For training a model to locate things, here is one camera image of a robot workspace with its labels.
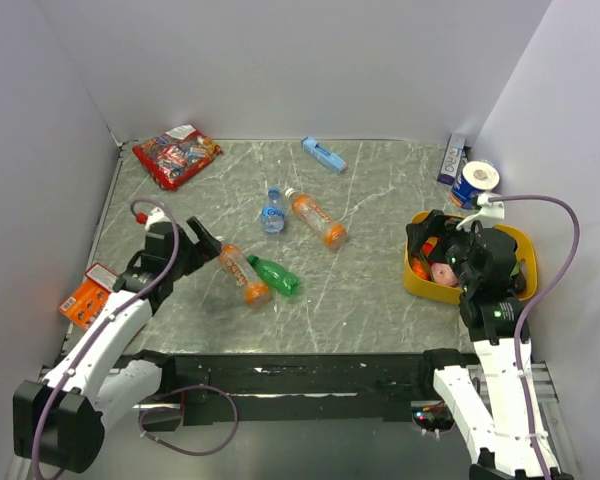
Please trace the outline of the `green plastic bottle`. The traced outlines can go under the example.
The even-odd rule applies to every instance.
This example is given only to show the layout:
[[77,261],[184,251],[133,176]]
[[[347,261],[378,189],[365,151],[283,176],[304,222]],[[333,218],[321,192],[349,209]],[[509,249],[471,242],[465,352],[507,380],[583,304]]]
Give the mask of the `green plastic bottle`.
[[259,278],[281,295],[292,297],[298,293],[300,279],[285,267],[256,255],[249,255],[247,261]]

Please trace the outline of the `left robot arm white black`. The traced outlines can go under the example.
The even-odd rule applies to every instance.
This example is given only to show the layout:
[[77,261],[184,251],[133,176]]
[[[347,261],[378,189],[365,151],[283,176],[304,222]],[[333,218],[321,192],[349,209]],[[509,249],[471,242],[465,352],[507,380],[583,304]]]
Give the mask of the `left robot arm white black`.
[[181,226],[155,210],[140,217],[143,249],[119,276],[92,265],[60,311],[84,334],[39,381],[23,381],[13,405],[17,456],[62,471],[87,470],[108,430],[140,401],[171,399],[178,389],[174,357],[145,350],[123,360],[133,337],[172,293],[174,284],[214,260],[222,244],[196,217]]

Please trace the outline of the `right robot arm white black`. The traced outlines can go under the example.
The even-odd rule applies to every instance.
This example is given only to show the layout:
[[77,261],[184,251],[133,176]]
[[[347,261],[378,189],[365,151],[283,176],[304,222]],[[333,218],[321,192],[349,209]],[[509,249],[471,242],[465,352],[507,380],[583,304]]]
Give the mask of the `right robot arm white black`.
[[524,251],[509,227],[431,210],[406,227],[405,260],[451,269],[461,320],[477,355],[488,397],[481,398],[454,349],[427,350],[417,386],[441,397],[465,441],[472,479],[568,479],[544,428],[532,372],[532,345],[521,315],[529,304],[520,281]]

